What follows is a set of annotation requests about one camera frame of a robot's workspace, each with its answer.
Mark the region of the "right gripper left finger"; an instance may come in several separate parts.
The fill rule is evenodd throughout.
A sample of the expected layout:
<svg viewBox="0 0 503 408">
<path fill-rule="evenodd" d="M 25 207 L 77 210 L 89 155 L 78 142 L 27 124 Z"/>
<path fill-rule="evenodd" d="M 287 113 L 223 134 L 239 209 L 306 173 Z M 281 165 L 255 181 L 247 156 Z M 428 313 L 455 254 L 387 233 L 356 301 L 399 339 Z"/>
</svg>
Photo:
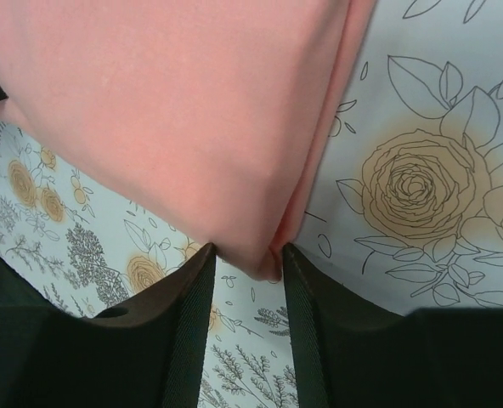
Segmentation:
<svg viewBox="0 0 503 408">
<path fill-rule="evenodd" d="M 92 318 L 53 306 L 0 258 L 0 407 L 194 407 L 216 253 Z"/>
</svg>

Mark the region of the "salmon pink t shirt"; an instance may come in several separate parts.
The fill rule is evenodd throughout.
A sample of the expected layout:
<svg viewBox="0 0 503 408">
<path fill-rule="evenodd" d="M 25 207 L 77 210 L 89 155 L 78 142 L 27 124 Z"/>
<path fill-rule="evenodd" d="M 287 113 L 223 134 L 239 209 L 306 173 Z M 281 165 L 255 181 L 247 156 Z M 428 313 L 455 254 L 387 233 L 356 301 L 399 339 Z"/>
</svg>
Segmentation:
<svg viewBox="0 0 503 408">
<path fill-rule="evenodd" d="M 276 281 L 374 7 L 0 1 L 0 120 Z"/>
</svg>

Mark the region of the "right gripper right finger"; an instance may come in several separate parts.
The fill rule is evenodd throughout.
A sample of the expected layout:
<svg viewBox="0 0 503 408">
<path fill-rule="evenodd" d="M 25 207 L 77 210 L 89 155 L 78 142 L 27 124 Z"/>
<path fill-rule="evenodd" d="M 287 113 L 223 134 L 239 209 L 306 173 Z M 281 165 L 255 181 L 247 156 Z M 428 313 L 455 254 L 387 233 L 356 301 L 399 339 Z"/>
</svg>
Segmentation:
<svg viewBox="0 0 503 408">
<path fill-rule="evenodd" d="M 503 309 L 389 312 L 283 249 L 302 407 L 503 407 Z"/>
</svg>

